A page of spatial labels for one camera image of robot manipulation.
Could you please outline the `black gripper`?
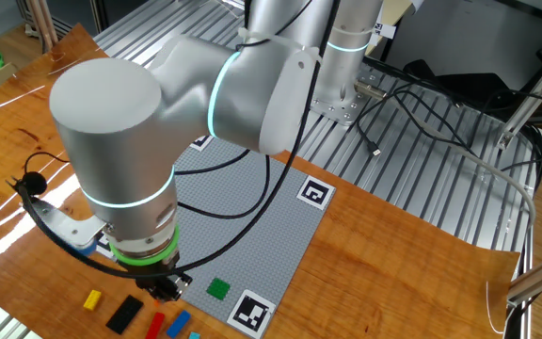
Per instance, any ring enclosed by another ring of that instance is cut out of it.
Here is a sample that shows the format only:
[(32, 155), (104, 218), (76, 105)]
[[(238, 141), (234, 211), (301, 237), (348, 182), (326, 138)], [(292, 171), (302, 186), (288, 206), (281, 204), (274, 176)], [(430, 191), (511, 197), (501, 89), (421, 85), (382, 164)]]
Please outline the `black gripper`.
[(148, 289), (155, 300), (177, 301), (181, 298), (180, 289), (186, 288), (193, 282), (193, 278), (186, 273), (174, 272), (179, 259), (179, 256), (169, 256), (145, 266), (128, 265), (127, 270), (133, 274), (144, 275), (144, 278), (137, 278), (135, 283), (139, 288)]

